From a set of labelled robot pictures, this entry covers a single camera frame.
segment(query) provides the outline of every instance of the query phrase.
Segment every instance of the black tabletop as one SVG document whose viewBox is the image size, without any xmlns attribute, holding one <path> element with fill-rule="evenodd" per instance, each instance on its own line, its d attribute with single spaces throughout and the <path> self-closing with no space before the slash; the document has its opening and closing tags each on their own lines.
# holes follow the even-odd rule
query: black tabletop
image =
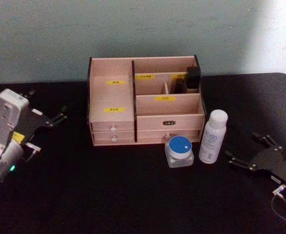
<svg viewBox="0 0 286 234">
<path fill-rule="evenodd" d="M 249 178 L 216 163 L 168 167 L 164 145 L 93 147 L 86 120 L 87 83 L 0 85 L 18 93 L 36 89 L 31 106 L 68 119 L 32 142 L 42 147 L 0 185 L 0 233 L 285 233 L 271 210 L 266 178 Z M 262 149 L 251 133 L 272 135 L 285 148 L 286 75 L 203 77 L 208 114 L 229 115 L 223 149 L 250 160 Z M 276 201 L 286 217 L 286 207 Z"/>
</svg>

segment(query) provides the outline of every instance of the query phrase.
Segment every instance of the green led light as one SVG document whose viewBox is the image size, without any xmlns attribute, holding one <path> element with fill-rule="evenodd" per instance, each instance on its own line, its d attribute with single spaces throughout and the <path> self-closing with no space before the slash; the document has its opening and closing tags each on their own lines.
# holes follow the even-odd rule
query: green led light
<svg viewBox="0 0 286 234">
<path fill-rule="evenodd" d="M 14 171 L 14 169 L 15 169 L 15 165 L 13 165 L 13 166 L 11 167 L 10 172 Z"/>
</svg>

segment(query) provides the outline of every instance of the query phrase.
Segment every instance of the yellow label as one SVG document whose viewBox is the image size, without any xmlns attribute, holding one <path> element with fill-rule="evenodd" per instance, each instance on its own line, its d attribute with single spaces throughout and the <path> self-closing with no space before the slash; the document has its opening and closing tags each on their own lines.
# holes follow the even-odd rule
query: yellow label
<svg viewBox="0 0 286 234">
<path fill-rule="evenodd" d="M 156 101 L 175 101 L 176 96 L 159 96 L 156 97 Z"/>
<path fill-rule="evenodd" d="M 135 75 L 136 80 L 144 80 L 144 79 L 154 79 L 153 74 L 143 74 L 143 75 Z"/>
<path fill-rule="evenodd" d="M 173 74 L 171 79 L 186 79 L 187 73 Z"/>
<path fill-rule="evenodd" d="M 16 141 L 18 144 L 21 144 L 22 140 L 24 140 L 25 136 L 23 134 L 20 134 L 18 132 L 13 132 L 12 139 Z"/>
<path fill-rule="evenodd" d="M 125 112 L 125 108 L 124 107 L 106 108 L 104 112 L 105 113 L 121 113 L 121 112 Z"/>
<path fill-rule="evenodd" d="M 110 80 L 106 81 L 107 85 L 115 85 L 115 84 L 126 84 L 124 80 Z"/>
</svg>

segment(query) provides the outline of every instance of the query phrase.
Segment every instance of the spray bottle cap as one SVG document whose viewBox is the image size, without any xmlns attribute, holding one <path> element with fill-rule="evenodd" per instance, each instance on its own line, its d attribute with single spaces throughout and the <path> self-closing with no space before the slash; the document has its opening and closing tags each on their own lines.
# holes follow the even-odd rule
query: spray bottle cap
<svg viewBox="0 0 286 234">
<path fill-rule="evenodd" d="M 214 110 L 211 112 L 209 125 L 212 128 L 221 129 L 226 127 L 226 122 L 228 120 L 228 115 L 225 111 L 222 110 Z"/>
</svg>

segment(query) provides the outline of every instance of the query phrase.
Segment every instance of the wooden drawer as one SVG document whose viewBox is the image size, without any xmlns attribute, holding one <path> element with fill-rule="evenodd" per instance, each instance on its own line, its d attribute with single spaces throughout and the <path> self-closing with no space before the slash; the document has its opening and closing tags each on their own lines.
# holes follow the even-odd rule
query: wooden drawer
<svg viewBox="0 0 286 234">
<path fill-rule="evenodd" d="M 122 130 L 134 131 L 134 122 L 94 122 L 92 123 L 93 132 L 115 132 Z"/>
<path fill-rule="evenodd" d="M 134 131 L 94 133 L 94 140 L 107 140 L 110 143 L 118 142 L 119 140 L 134 140 Z"/>
<path fill-rule="evenodd" d="M 170 134 L 170 136 L 183 135 L 186 137 L 198 137 L 198 133 L 199 130 L 196 129 L 137 131 L 137 138 L 165 138 L 167 134 Z"/>
<path fill-rule="evenodd" d="M 201 129 L 203 120 L 203 114 L 137 116 L 137 130 Z"/>
</svg>

